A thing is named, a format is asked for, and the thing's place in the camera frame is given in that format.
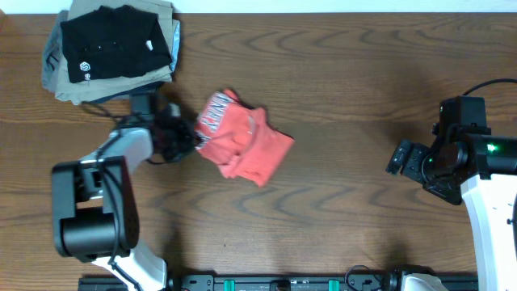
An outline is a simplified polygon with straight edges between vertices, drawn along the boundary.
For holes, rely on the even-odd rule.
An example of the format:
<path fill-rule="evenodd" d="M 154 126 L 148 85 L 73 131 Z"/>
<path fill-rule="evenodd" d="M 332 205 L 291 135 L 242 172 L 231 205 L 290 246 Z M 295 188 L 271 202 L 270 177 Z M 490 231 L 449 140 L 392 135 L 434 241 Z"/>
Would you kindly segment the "red-orange t-shirt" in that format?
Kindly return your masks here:
<path fill-rule="evenodd" d="M 294 140 L 273 129 L 264 108 L 248 108 L 226 89 L 214 92 L 198 115 L 197 152 L 226 179 L 241 177 L 263 187 L 286 157 Z"/>

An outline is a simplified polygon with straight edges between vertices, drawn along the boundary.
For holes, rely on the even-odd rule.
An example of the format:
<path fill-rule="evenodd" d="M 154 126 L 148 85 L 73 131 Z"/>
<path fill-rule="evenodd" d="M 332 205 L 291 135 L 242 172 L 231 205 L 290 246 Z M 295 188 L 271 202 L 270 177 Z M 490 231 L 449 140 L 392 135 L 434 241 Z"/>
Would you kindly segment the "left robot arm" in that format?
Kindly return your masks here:
<path fill-rule="evenodd" d="M 109 271 L 85 276 L 80 290 L 171 290 L 167 262 L 140 236 L 131 176 L 142 164 L 177 162 L 194 150 L 193 125 L 181 107 L 158 93 L 129 98 L 117 115 L 100 103 L 79 107 L 114 123 L 107 140 L 90 154 L 52 168 L 53 241 L 62 257 Z"/>

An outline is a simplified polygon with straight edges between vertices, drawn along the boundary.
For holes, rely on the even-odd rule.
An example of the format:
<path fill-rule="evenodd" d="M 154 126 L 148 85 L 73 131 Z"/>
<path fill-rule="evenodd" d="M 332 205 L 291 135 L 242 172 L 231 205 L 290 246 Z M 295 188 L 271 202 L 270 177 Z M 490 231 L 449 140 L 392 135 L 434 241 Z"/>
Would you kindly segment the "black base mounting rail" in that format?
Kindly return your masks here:
<path fill-rule="evenodd" d="M 356 265 L 336 276 L 214 276 L 197 274 L 170 277 L 165 290 L 176 291 L 345 291 L 345 290 L 487 290 L 484 276 L 470 273 L 436 273 L 406 265 L 377 272 Z"/>

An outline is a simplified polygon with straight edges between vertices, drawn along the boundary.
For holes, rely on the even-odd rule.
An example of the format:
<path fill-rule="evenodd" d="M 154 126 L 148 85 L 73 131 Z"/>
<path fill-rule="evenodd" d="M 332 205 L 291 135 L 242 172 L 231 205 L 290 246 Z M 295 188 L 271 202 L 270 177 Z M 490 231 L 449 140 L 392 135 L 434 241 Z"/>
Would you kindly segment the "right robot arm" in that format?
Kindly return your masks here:
<path fill-rule="evenodd" d="M 386 171 L 404 175 L 452 205 L 465 205 L 473 232 L 478 287 L 516 288 L 516 140 L 492 134 L 482 97 L 439 105 L 430 146 L 403 140 Z"/>

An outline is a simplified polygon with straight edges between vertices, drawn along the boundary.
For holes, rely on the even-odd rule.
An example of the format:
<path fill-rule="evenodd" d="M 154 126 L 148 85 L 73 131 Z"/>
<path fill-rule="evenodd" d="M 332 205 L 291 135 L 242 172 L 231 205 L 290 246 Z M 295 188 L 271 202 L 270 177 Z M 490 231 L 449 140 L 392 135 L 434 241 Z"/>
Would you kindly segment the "folded grey garment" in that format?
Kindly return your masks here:
<path fill-rule="evenodd" d="M 68 10 L 57 14 L 52 31 L 49 33 L 42 51 L 41 84 L 49 92 L 57 88 L 57 71 L 61 61 L 62 31 L 61 23 L 68 19 Z"/>

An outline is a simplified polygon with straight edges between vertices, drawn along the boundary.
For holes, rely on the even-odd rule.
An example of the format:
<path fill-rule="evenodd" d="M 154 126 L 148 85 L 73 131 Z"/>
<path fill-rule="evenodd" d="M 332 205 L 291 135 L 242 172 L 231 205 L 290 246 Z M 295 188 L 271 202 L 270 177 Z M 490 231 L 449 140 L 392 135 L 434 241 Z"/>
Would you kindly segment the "folded light blue garment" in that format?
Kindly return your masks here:
<path fill-rule="evenodd" d="M 179 48 L 180 48 L 180 28 L 181 24 L 178 20 L 174 19 L 172 21 L 172 27 L 173 27 L 173 43 L 172 43 L 172 49 L 170 51 L 172 62 L 170 63 L 170 69 L 172 72 L 175 71 L 176 65 L 178 63 L 178 57 L 179 57 Z"/>

